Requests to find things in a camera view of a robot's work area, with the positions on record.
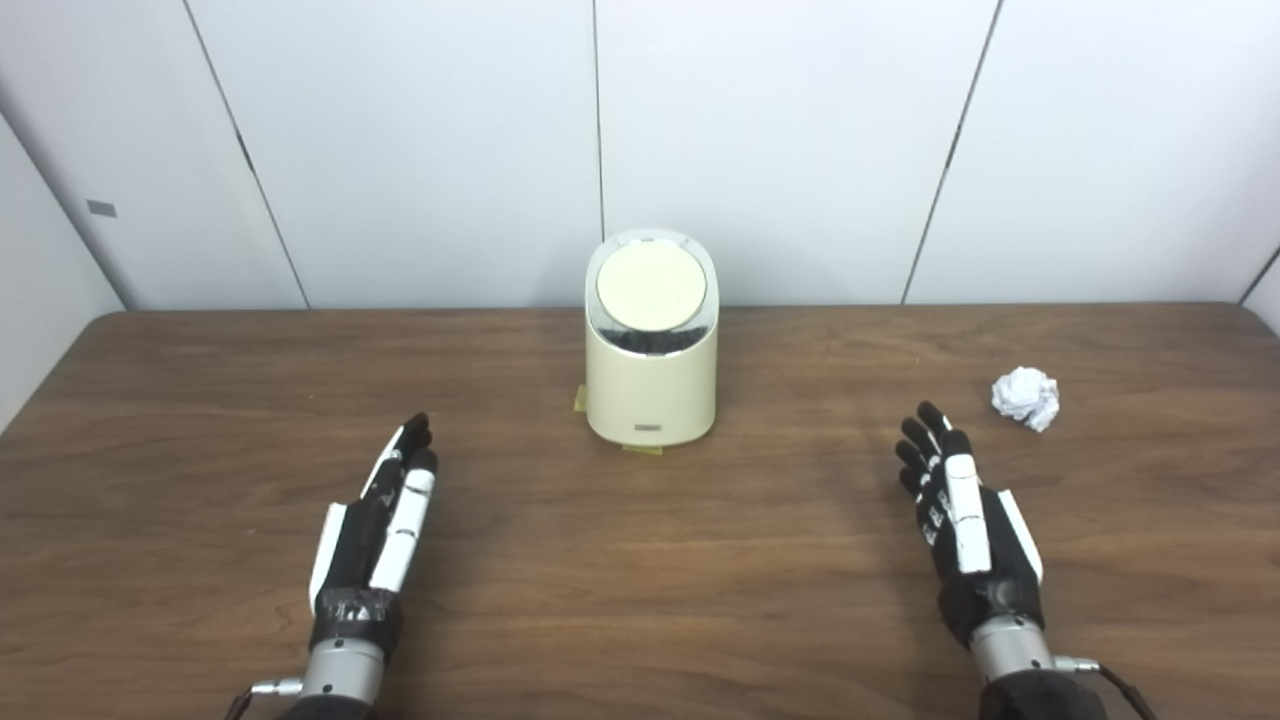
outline crumpled paper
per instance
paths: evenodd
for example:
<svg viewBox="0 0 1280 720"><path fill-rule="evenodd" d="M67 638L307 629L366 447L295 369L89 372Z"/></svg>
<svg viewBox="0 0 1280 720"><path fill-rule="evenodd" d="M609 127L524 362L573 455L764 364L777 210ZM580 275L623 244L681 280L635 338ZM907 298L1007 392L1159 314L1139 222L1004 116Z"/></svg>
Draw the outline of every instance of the crumpled paper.
<svg viewBox="0 0 1280 720"><path fill-rule="evenodd" d="M991 406L1042 433L1061 409L1057 380L1036 368L1018 368L991 386Z"/></svg>

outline cable connector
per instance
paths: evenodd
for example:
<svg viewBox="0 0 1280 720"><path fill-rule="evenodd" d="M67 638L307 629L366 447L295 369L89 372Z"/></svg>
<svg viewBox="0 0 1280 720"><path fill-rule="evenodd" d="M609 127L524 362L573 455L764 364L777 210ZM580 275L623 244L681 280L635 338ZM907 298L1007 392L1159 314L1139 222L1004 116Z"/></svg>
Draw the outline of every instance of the cable connector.
<svg viewBox="0 0 1280 720"><path fill-rule="evenodd" d="M1053 669L1059 673L1097 673L1101 667L1102 665L1097 660L1088 657L1053 656Z"/></svg>
<svg viewBox="0 0 1280 720"><path fill-rule="evenodd" d="M274 694L294 697L302 694L302 678L280 678L279 680L260 680L248 688L248 694Z"/></svg>

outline cream trash can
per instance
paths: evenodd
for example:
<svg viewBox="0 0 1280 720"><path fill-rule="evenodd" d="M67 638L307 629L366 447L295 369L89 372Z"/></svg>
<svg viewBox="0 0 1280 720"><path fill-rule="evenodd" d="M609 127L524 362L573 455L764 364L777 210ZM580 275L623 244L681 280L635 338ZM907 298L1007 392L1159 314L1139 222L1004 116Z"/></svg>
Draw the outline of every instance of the cream trash can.
<svg viewBox="0 0 1280 720"><path fill-rule="evenodd" d="M695 240L611 237L586 272L586 420L604 439L662 447L716 421L719 288Z"/></svg>

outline white finger segment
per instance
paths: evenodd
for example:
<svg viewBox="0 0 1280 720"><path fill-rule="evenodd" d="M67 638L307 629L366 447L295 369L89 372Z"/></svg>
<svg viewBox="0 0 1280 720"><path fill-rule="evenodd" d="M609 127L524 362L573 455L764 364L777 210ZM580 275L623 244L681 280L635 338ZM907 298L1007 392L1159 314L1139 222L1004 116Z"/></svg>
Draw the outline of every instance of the white finger segment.
<svg viewBox="0 0 1280 720"><path fill-rule="evenodd" d="M1018 501L1014 500L1014 493L1002 489L1000 491L1000 503L1005 506L1005 515L1009 515L1009 524L1014 527L1014 534L1018 536L1018 543L1023 546L1023 555L1027 556L1027 561L1030 562L1033 570L1036 570L1036 582L1044 582L1044 564L1041 562L1039 548L1036 547L1036 539L1032 538L1032 532L1027 527L1027 520L1023 520L1023 511L1018 509Z"/></svg>
<svg viewBox="0 0 1280 720"><path fill-rule="evenodd" d="M404 584L434 487L435 475L430 470L415 469L404 475L404 489L387 525L387 541L369 578L369 587L399 592Z"/></svg>
<svg viewBox="0 0 1280 720"><path fill-rule="evenodd" d="M329 577L329 566L333 564L333 551L338 547L338 536L342 534L342 521L347 518L347 506L337 502L329 505L324 516L324 527L320 528L320 543L316 547L316 561L311 566L311 583L307 585L307 594L311 596L311 614L316 611L316 596L320 594L320 585Z"/></svg>
<svg viewBox="0 0 1280 720"><path fill-rule="evenodd" d="M947 495L951 498L951 524L956 532L956 565L961 574L991 571L991 541L987 516L982 510L978 469L972 455L946 460Z"/></svg>

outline small gray sticker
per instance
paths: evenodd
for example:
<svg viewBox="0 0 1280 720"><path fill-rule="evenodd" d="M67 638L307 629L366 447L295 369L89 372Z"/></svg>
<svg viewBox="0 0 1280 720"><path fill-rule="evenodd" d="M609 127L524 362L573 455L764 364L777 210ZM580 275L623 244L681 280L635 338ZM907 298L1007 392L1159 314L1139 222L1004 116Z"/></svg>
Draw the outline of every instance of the small gray sticker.
<svg viewBox="0 0 1280 720"><path fill-rule="evenodd" d="M95 215L102 215L102 217L106 217L106 218L114 218L115 217L115 205L111 205L110 202L102 202L101 200L90 200L88 201L88 211L93 213Z"/></svg>

